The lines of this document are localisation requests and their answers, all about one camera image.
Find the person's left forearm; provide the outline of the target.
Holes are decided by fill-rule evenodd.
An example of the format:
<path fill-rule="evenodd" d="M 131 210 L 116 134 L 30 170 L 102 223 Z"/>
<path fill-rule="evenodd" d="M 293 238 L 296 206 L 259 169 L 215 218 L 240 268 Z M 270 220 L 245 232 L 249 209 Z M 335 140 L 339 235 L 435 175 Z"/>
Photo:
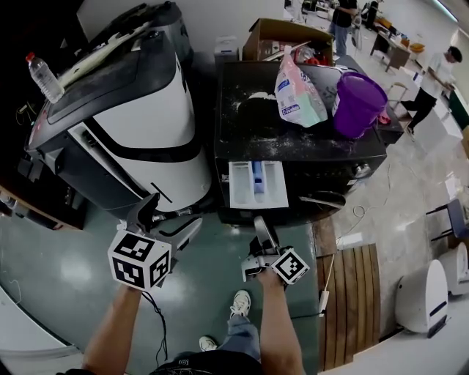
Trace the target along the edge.
<path fill-rule="evenodd" d="M 94 375 L 125 374 L 141 296 L 138 289 L 120 286 L 84 352 L 84 370 Z"/>

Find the person's leg in jeans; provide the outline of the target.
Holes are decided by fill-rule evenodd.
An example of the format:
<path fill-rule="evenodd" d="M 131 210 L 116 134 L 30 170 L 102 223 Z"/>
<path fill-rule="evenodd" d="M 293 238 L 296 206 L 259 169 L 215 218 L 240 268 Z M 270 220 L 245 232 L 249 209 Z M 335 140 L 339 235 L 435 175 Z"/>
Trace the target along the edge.
<path fill-rule="evenodd" d="M 247 316 L 233 315 L 227 322 L 224 342 L 216 349 L 216 357 L 226 367 L 247 368 L 261 365 L 258 329 Z"/>

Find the person's black shirt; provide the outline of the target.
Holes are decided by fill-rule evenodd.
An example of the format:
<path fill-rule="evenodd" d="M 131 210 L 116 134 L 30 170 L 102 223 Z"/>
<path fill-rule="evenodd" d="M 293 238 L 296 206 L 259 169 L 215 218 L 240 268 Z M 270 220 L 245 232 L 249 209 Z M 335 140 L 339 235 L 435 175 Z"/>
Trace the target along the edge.
<path fill-rule="evenodd" d="M 214 350 L 180 354 L 149 375 L 264 375 L 264 372 L 261 363 L 245 353 Z"/>

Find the person's right forearm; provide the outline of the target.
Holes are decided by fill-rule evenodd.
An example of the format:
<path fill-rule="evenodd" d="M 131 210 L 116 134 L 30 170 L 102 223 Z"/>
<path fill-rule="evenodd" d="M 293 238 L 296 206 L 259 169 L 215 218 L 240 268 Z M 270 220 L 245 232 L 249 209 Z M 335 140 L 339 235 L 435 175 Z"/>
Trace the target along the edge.
<path fill-rule="evenodd" d="M 282 280 L 270 268 L 256 279 L 262 285 L 260 354 L 264 374 L 306 375 Z"/>

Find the black washing machine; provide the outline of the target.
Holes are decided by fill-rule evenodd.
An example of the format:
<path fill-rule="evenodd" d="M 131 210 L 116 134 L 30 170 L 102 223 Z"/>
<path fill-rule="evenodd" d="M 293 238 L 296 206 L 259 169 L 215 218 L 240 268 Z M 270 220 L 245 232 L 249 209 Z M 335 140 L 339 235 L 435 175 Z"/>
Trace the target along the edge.
<path fill-rule="evenodd" d="M 321 220 L 339 211 L 351 189 L 385 160 L 385 144 L 373 127 L 348 139 L 331 119 L 310 128 L 284 121 L 273 92 L 278 70 L 276 62 L 231 62 L 221 69 L 214 153 L 224 223 L 250 225 L 257 215 L 274 225 Z M 247 161 L 282 163 L 288 208 L 229 206 L 229 162 Z"/>

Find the wooden slatted platform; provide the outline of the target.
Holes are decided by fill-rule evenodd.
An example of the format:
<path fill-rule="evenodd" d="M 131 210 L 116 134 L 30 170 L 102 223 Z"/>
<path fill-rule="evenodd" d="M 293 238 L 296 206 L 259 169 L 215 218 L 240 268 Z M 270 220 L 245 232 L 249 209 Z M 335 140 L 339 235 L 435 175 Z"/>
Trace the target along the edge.
<path fill-rule="evenodd" d="M 380 270 L 375 244 L 317 259 L 318 288 L 329 292 L 320 318 L 319 371 L 341 367 L 380 340 Z"/>

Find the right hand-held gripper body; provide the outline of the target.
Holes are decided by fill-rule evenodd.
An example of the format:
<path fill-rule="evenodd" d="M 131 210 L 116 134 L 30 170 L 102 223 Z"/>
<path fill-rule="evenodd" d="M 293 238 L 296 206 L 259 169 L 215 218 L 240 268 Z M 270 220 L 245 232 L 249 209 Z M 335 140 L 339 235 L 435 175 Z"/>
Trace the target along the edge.
<path fill-rule="evenodd" d="M 254 279 L 266 269 L 274 271 L 284 285 L 288 286 L 298 282 L 310 267 L 292 246 L 279 246 L 277 251 L 264 252 L 255 237 L 249 244 L 248 256 L 241 264 L 243 281 Z"/>

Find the white and blue small box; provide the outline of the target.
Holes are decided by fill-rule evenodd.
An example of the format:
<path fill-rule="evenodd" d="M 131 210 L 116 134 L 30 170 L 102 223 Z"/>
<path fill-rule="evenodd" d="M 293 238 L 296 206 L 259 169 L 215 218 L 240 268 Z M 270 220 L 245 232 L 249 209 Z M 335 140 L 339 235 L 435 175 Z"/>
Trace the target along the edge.
<path fill-rule="evenodd" d="M 239 48 L 236 36 L 220 36 L 215 39 L 214 57 L 216 59 L 239 59 Z"/>

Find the round white toilet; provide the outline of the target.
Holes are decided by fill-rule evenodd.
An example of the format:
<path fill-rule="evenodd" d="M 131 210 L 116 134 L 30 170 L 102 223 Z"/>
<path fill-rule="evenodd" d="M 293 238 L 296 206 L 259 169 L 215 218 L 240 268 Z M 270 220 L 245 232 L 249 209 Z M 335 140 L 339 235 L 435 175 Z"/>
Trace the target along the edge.
<path fill-rule="evenodd" d="M 447 316 L 448 285 L 440 261 L 432 260 L 399 280 L 395 302 L 398 325 L 432 338 L 444 327 Z"/>

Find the pink and green detergent bag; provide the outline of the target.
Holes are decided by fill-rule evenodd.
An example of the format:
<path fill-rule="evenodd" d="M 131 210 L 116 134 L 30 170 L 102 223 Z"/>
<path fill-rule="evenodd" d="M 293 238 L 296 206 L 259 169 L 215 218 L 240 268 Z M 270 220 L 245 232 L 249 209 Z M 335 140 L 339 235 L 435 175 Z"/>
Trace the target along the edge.
<path fill-rule="evenodd" d="M 309 77 L 296 65 L 292 47 L 284 48 L 274 88 L 280 117 L 310 128 L 328 119 L 325 104 Z"/>

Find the metal frame chair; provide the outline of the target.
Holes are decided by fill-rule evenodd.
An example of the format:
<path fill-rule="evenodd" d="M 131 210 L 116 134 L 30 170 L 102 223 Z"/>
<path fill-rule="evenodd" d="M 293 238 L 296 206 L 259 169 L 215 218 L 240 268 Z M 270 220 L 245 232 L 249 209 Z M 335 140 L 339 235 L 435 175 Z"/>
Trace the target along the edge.
<path fill-rule="evenodd" d="M 385 91 L 388 96 L 388 104 L 393 111 L 397 109 L 398 104 L 401 103 L 408 91 L 408 87 L 401 82 L 392 83 Z"/>

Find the wooden desk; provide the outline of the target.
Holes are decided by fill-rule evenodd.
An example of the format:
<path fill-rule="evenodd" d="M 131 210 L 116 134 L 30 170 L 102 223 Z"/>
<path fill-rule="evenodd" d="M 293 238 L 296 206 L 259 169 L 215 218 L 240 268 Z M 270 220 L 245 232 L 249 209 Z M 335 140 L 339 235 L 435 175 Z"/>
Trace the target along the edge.
<path fill-rule="evenodd" d="M 410 58 L 408 48 L 382 31 L 377 33 L 369 55 L 373 56 L 375 53 L 378 53 L 383 61 L 387 61 L 385 64 L 386 72 L 390 68 L 398 70 L 400 67 L 404 67 Z"/>

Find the white detergent drawer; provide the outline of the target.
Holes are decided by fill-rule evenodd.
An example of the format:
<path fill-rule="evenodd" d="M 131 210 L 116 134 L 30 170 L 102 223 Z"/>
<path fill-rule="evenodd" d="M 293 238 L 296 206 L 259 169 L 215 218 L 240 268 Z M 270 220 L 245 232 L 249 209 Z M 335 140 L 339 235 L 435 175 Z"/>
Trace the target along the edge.
<path fill-rule="evenodd" d="M 288 208 L 282 163 L 229 162 L 229 206 L 235 209 Z"/>

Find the open cardboard box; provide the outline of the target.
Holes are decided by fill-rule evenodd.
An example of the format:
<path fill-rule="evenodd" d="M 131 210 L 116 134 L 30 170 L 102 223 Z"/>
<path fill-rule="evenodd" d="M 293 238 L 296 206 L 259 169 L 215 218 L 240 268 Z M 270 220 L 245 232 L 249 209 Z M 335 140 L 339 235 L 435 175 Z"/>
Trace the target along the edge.
<path fill-rule="evenodd" d="M 322 55 L 320 63 L 333 66 L 333 37 L 304 24 L 281 21 L 270 18 L 259 18 L 249 29 L 250 36 L 243 46 L 242 60 L 260 61 L 276 53 L 273 44 L 279 48 L 285 45 L 298 45 L 307 42 L 316 52 Z"/>

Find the clear plastic water bottle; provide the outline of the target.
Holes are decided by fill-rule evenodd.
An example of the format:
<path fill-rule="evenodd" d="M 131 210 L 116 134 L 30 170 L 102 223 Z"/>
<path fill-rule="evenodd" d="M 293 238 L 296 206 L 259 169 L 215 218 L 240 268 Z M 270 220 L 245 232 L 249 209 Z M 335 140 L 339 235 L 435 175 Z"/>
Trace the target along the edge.
<path fill-rule="evenodd" d="M 49 66 L 32 52 L 26 56 L 26 62 L 30 76 L 47 100 L 53 104 L 59 102 L 64 95 L 64 87 Z"/>

